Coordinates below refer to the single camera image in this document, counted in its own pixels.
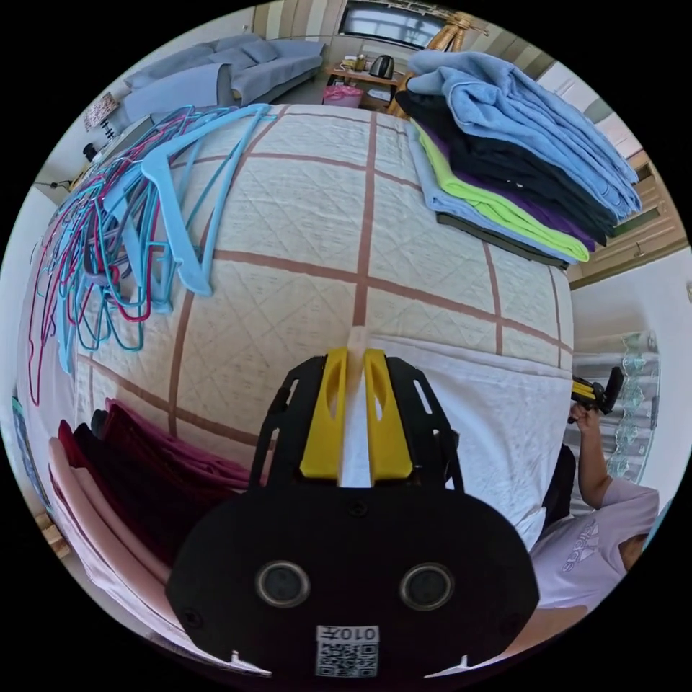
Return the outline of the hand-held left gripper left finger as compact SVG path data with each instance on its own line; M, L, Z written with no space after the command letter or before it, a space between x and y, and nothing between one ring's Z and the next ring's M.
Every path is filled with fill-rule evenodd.
M348 350L330 350L324 361L300 464L306 479L339 479L345 434Z

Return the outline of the person's right hand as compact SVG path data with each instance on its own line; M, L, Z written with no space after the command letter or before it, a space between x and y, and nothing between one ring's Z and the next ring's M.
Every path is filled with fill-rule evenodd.
M588 409L582 404L574 403L568 420L576 424L582 435L600 431L600 413L596 408Z

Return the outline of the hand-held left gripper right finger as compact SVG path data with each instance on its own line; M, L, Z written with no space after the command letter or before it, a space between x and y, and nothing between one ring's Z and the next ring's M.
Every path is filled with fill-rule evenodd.
M404 481L413 465L383 350L365 351L363 375L371 481Z

